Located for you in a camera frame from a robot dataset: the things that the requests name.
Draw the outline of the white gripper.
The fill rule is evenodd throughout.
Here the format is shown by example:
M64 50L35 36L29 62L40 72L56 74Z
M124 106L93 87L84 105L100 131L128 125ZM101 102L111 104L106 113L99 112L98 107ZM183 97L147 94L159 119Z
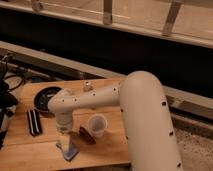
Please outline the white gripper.
M72 144L71 135L68 134L73 128L73 114L71 112L56 113L56 128L61 132L59 136L60 144L63 151L68 151Z

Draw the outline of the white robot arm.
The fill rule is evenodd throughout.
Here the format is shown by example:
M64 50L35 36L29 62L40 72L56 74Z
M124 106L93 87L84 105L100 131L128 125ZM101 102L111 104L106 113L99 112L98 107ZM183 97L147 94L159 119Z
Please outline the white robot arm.
M159 79L146 71L119 83L73 95L60 90L48 102L57 130L72 130L76 109L118 105L124 121L132 171L184 171L171 114Z

